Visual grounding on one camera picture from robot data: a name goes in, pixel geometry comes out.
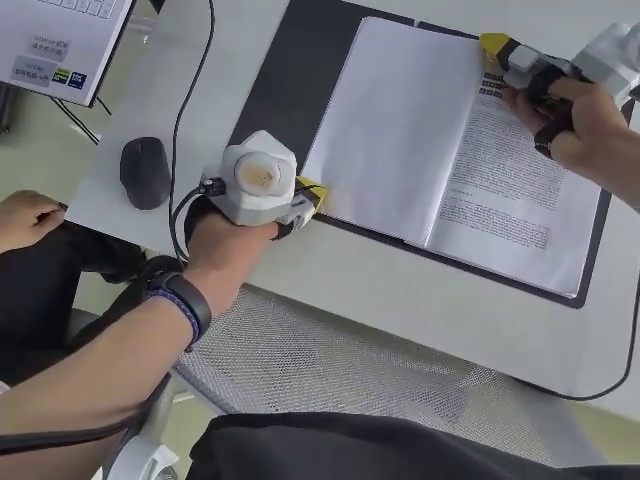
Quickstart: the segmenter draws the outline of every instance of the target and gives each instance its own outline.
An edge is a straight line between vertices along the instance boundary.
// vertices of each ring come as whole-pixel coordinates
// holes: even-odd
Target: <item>sticker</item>
[[[69,46],[70,43],[65,40],[46,35],[33,35],[29,39],[27,53],[62,63],[69,53]]]
[[[67,70],[65,68],[58,68],[53,73],[53,78],[51,79],[51,81],[66,85],[67,82],[69,81],[69,75],[71,75],[71,70]]]
[[[19,56],[13,64],[11,79],[37,87],[48,87],[58,65],[39,58]]]
[[[69,83],[67,84],[71,88],[77,88],[78,90],[82,90],[84,87],[84,82],[87,80],[87,76],[84,73],[73,72],[71,74],[71,78],[69,79]]]

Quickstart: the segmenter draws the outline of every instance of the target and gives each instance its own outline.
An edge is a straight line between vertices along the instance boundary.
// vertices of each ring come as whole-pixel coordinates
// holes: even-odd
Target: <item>book page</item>
[[[485,73],[428,249],[575,297],[600,188],[534,149]]]
[[[323,213],[424,248],[482,61],[476,40],[364,19],[302,170]]]

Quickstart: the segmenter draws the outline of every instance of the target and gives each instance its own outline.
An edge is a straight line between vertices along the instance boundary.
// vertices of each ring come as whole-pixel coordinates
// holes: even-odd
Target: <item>computer mouse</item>
[[[138,210],[154,210],[167,201],[171,173],[160,139],[136,138],[125,145],[120,159],[120,183]]]

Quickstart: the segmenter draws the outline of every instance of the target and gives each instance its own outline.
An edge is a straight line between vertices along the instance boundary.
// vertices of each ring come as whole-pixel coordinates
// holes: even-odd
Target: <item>white desk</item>
[[[470,33],[510,32],[565,57],[613,21],[640,20],[636,0],[359,1]],[[215,1],[216,38],[178,141],[178,198],[197,183],[205,163],[221,157],[285,3]],[[172,252],[166,207],[142,213],[127,202],[118,181],[120,152],[143,135],[161,138],[170,149],[175,116],[207,27],[205,0],[167,2],[104,136],[95,169],[71,204],[70,220]],[[615,383],[624,370],[639,249],[640,219],[614,201],[582,310],[319,222],[274,244],[250,283],[545,388],[587,396]],[[596,403],[640,418],[639,399],[636,367],[623,387]]]

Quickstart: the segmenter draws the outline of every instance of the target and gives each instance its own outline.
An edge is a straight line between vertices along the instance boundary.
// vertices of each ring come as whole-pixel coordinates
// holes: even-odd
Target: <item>black binder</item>
[[[340,0],[292,0],[240,115],[230,144],[243,142],[255,131],[267,130],[296,154],[299,173],[304,167],[360,22],[366,17],[384,18],[405,25],[417,24],[416,28],[447,35],[477,38],[467,33],[425,22],[418,23],[411,18]],[[633,103],[630,103],[626,108],[628,120],[632,111]],[[316,218],[337,228],[578,309],[586,303],[610,201],[611,194],[603,191],[600,195],[584,274],[575,298],[566,298],[517,282],[326,215],[318,215]]]

